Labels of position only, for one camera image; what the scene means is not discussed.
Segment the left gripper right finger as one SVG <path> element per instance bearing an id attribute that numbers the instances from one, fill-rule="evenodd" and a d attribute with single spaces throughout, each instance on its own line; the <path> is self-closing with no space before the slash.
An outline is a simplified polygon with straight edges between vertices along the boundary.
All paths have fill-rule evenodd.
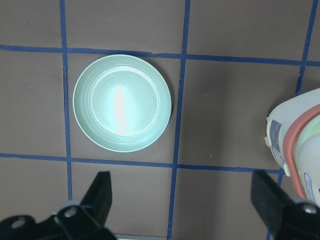
<path id="1" fill-rule="evenodd" d="M 264 170 L 252 173 L 250 200 L 275 240 L 318 240 L 320 208 L 293 200 Z"/>

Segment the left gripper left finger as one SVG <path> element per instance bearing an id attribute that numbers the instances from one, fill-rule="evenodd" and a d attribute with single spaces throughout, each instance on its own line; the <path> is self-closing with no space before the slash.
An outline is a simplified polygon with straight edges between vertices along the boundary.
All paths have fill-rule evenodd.
<path id="1" fill-rule="evenodd" d="M 114 240 L 105 227 L 112 206 L 109 171 L 97 173 L 78 204 L 63 207 L 42 222 L 15 215 L 0 222 L 2 240 Z"/>

